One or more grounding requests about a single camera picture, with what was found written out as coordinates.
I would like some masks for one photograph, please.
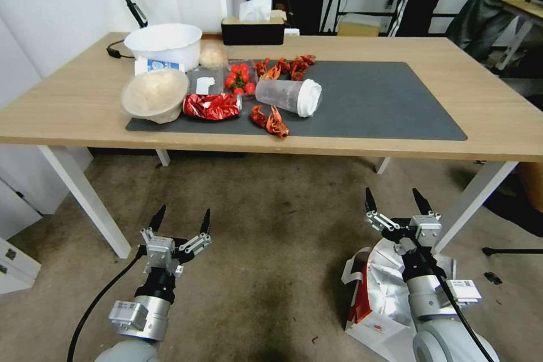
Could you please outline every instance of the white table leg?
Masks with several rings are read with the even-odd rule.
[[[377,174],[382,174],[385,172],[386,166],[390,162],[390,157],[381,157],[377,164],[375,164],[375,172]]]
[[[168,167],[170,165],[170,156],[168,154],[168,150],[156,150],[158,154],[158,158],[160,158],[160,162],[164,167]]]
[[[515,35],[515,38],[513,38],[513,40],[511,41],[511,44],[509,44],[509,46],[503,53],[502,59],[496,64],[496,69],[502,71],[507,66],[515,52],[520,47],[520,44],[522,44],[524,37],[530,32],[532,27],[533,24],[531,23],[531,21],[524,22],[522,27],[520,27],[518,33]]]
[[[64,146],[38,146],[45,158],[64,181],[117,256],[127,258],[130,245],[119,227],[96,195],[89,180]]]
[[[460,200],[441,218],[442,230],[436,253],[443,250],[517,164],[517,161],[488,161],[483,165],[462,192]]]

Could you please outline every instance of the crayfish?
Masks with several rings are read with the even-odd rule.
[[[270,59],[266,58],[261,62],[255,62],[253,68],[256,74],[262,80],[279,79],[281,74],[290,74],[290,80],[303,81],[304,73],[309,69],[309,65],[315,64],[314,55],[302,55],[288,62],[285,58],[279,58],[271,69],[268,69]]]
[[[255,72],[259,77],[262,76],[268,70],[268,64],[269,63],[270,63],[269,58],[266,58],[261,62],[254,62],[253,63],[253,68],[255,69]]]
[[[281,69],[277,67],[277,65],[274,65],[271,67],[271,69],[264,72],[264,74],[260,77],[260,80],[275,80],[279,79],[281,75]]]
[[[265,128],[268,133],[276,135],[281,139],[287,137],[290,132],[286,124],[283,123],[283,119],[279,114],[279,110],[275,106],[271,107],[271,114],[266,117],[262,113],[262,105],[256,105],[251,111],[251,120],[258,126]]]

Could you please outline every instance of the clear plastic cup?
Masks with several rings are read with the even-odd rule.
[[[321,86],[314,80],[261,80],[256,84],[256,100],[274,105],[300,117],[312,116],[321,101]]]

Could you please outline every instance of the wooden table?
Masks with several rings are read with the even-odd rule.
[[[496,68],[501,71],[507,66],[520,44],[522,44],[522,40],[532,29],[533,25],[536,24],[543,27],[543,6],[534,0],[531,2],[527,2],[526,0],[498,1],[503,3],[503,8],[505,8],[505,10],[512,14],[521,16],[524,19],[522,27],[520,27],[520,30],[511,41],[511,44],[509,44],[505,50],[502,58],[496,64]]]
[[[518,161],[543,161],[543,113],[444,38],[286,37],[282,46],[231,47],[229,57],[315,54],[330,61],[404,61],[466,133],[466,141],[130,132],[119,94],[133,75],[133,60],[111,59],[105,52],[122,36],[107,35],[0,111],[0,143],[40,145],[120,257],[130,246],[66,145],[489,160],[443,216],[438,251]]]

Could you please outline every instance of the white bowl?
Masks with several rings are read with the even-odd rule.
[[[120,105],[131,117],[167,123],[179,117],[187,92],[188,76],[183,72],[154,70],[135,76],[124,86]]]
[[[124,44],[134,57],[176,62],[189,71],[198,66],[202,30],[188,24],[157,24],[130,33]]]

